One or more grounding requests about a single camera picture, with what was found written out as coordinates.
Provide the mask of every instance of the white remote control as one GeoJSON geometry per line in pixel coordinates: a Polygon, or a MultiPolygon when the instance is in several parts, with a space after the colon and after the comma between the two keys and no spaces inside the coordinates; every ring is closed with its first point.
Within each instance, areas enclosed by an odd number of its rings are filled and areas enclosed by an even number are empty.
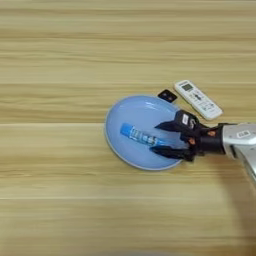
{"type": "Polygon", "coordinates": [[[189,80],[183,80],[175,84],[175,90],[181,94],[206,120],[213,120],[223,111],[200,91],[189,80]]]}

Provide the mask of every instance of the blue object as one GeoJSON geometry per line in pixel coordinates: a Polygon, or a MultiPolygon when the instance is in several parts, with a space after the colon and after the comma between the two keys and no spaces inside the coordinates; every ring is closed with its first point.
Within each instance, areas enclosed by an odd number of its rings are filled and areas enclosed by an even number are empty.
{"type": "Polygon", "coordinates": [[[155,136],[151,136],[149,134],[146,134],[144,132],[138,131],[135,129],[134,126],[124,123],[121,127],[120,133],[129,139],[132,139],[134,141],[137,141],[141,144],[145,144],[149,147],[154,146],[167,146],[168,143],[164,140],[158,139],[155,136]]]}
{"type": "Polygon", "coordinates": [[[155,129],[161,122],[174,119],[179,108],[153,96],[132,96],[117,102],[110,110],[105,123],[105,135],[112,150],[128,164],[150,171],[160,171],[175,167],[181,162],[159,156],[140,143],[128,140],[120,133],[124,123],[132,124],[139,131],[152,134],[166,141],[174,148],[185,148],[180,133],[170,133],[155,129]]]}

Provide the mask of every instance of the robotic arm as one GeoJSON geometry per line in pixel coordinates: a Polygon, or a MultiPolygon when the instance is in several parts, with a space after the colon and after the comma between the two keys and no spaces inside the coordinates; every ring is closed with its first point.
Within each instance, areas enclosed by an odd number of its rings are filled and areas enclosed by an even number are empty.
{"type": "Polygon", "coordinates": [[[201,124],[196,116],[180,110],[175,119],[156,126],[157,129],[179,132],[187,143],[186,149],[156,146],[151,150],[163,157],[193,161],[195,156],[207,153],[227,155],[239,159],[256,182],[256,124],[220,123],[216,127],[201,124]]]}

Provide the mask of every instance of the black object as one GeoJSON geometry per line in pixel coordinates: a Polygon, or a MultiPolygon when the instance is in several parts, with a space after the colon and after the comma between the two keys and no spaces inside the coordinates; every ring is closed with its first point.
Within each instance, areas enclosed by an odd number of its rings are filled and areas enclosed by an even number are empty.
{"type": "Polygon", "coordinates": [[[161,93],[159,93],[158,97],[160,99],[166,100],[169,103],[174,102],[178,98],[174,93],[172,93],[171,91],[169,91],[167,89],[162,91],[161,93]]]}
{"type": "Polygon", "coordinates": [[[210,128],[201,124],[198,118],[184,110],[176,113],[173,121],[163,122],[155,128],[180,132],[180,139],[187,143],[187,149],[174,149],[169,146],[156,146],[151,150],[167,158],[184,159],[193,161],[196,155],[205,153],[225,154],[222,141],[222,130],[224,124],[210,128]]]}

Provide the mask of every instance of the wooden table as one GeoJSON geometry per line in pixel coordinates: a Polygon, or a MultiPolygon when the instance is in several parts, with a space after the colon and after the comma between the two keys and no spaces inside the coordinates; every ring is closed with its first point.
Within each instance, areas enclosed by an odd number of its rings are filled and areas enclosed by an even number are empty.
{"type": "Polygon", "coordinates": [[[118,99],[182,79],[224,109],[208,124],[255,122],[255,32],[255,1],[2,0],[0,255],[256,255],[238,162],[143,172],[103,136],[118,99]]]}

